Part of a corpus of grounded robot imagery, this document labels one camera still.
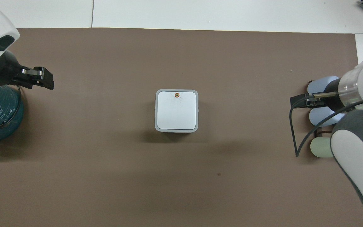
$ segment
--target cable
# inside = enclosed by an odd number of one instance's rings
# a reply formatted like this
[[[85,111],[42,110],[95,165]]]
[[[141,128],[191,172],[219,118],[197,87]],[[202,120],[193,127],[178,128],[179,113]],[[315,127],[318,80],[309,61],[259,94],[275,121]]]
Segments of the cable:
[[[289,111],[289,124],[291,125],[291,133],[292,133],[292,140],[294,141],[295,153],[297,152],[297,141],[295,139],[294,125],[292,124],[292,111],[296,108],[296,105],[298,105],[298,103],[311,98],[314,98],[314,95],[305,96],[299,99],[298,101],[294,102],[293,105],[291,105],[291,110]]]
[[[18,87],[18,93],[19,93],[19,96],[18,96],[18,105],[16,106],[16,110],[15,112],[13,112],[12,116],[6,121],[6,122],[3,122],[1,125],[0,125],[0,128],[3,128],[4,126],[6,126],[10,121],[12,121],[12,119],[16,116],[16,114],[18,113],[19,111],[19,107],[20,107],[20,104],[21,104],[21,101],[22,101],[22,92],[20,90],[20,86],[17,86]]]
[[[354,108],[355,106],[358,106],[358,105],[361,105],[363,104],[363,100],[362,101],[359,101],[359,102],[355,102],[351,105],[348,105],[348,106],[345,106],[339,110],[337,110],[336,112],[332,113],[331,115],[327,116],[326,118],[324,118],[321,122],[319,122],[317,125],[314,126],[314,128],[308,132],[308,134],[305,135],[305,137],[303,138],[301,144],[299,145],[299,148],[297,149],[296,148],[296,143],[294,142],[294,145],[295,145],[295,155],[298,157],[299,156],[299,153],[301,152],[301,149],[304,145],[304,143],[306,142],[306,140],[309,138],[309,136],[314,133],[314,131],[316,131],[324,122],[328,121],[330,118],[334,117],[335,115],[341,113],[341,112],[344,112],[344,111],[347,111],[348,109],[351,109],[351,108]]]

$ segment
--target white square box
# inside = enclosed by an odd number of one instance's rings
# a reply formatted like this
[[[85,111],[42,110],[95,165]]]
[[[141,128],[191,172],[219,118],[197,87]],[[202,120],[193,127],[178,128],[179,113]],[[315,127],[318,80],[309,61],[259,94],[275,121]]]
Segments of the white square box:
[[[195,90],[160,89],[156,93],[155,128],[159,132],[195,132],[199,94]]]

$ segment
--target black cable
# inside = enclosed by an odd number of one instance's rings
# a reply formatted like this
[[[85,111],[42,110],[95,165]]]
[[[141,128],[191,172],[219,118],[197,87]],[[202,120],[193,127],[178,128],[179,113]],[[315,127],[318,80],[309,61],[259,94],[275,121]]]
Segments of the black cable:
[[[18,97],[18,105],[16,106],[16,110],[15,112],[13,112],[12,116],[6,121],[6,122],[3,122],[1,125],[0,125],[0,128],[3,128],[4,126],[6,126],[10,121],[12,121],[12,119],[16,116],[16,114],[18,113],[19,111],[19,107],[21,105],[21,101],[22,101],[22,92],[20,90],[20,86],[17,86],[18,87],[18,93],[19,93],[19,97]]]
[[[350,104],[348,106],[345,106],[339,110],[337,110],[336,112],[332,113],[331,115],[327,116],[326,118],[324,118],[321,122],[319,122],[317,125],[314,126],[314,128],[308,132],[308,134],[305,135],[305,137],[303,138],[301,144],[299,145],[299,148],[298,150],[296,150],[296,147],[295,147],[295,155],[298,157],[299,156],[299,153],[301,152],[301,149],[304,145],[304,143],[306,142],[306,140],[309,138],[309,136],[314,132],[316,131],[324,122],[328,121],[330,118],[334,117],[335,115],[341,113],[341,112],[344,112],[344,111],[347,111],[351,108],[354,108],[355,106],[357,105],[361,105],[363,104],[363,100],[362,101],[359,101],[359,102],[355,102],[353,104]]]
[[[289,111],[289,124],[291,125],[291,133],[292,133],[292,140],[294,141],[295,153],[297,152],[297,141],[295,139],[294,125],[292,124],[292,111],[296,108],[296,105],[298,105],[298,103],[311,98],[314,98],[314,95],[305,96],[299,99],[298,101],[294,102],[293,105],[291,105],[291,110]]]

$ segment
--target brown table surface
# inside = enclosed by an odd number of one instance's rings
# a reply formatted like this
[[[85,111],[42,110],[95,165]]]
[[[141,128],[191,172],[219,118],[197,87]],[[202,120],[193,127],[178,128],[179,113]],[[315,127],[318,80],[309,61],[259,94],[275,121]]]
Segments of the brown table surface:
[[[294,155],[289,97],[357,65],[352,34],[21,29],[24,89],[0,141],[0,226],[363,226],[333,159]],[[154,127],[158,89],[199,93],[199,128]],[[311,129],[294,111],[298,140]]]

